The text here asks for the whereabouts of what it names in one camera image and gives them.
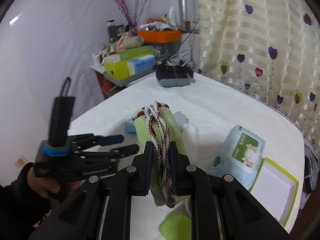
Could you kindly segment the person's left hand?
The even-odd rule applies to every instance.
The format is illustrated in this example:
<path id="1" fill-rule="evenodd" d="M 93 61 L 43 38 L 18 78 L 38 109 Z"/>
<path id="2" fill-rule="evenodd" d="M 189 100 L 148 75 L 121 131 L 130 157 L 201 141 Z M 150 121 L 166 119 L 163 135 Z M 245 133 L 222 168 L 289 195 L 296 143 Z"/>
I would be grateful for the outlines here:
<path id="1" fill-rule="evenodd" d="M 55 179 L 36 177 L 33 167 L 28 171 L 27 182 L 34 192 L 46 199 L 49 198 L 49 192 L 58 193 L 61 190 L 61 184 L 59 184 Z"/>

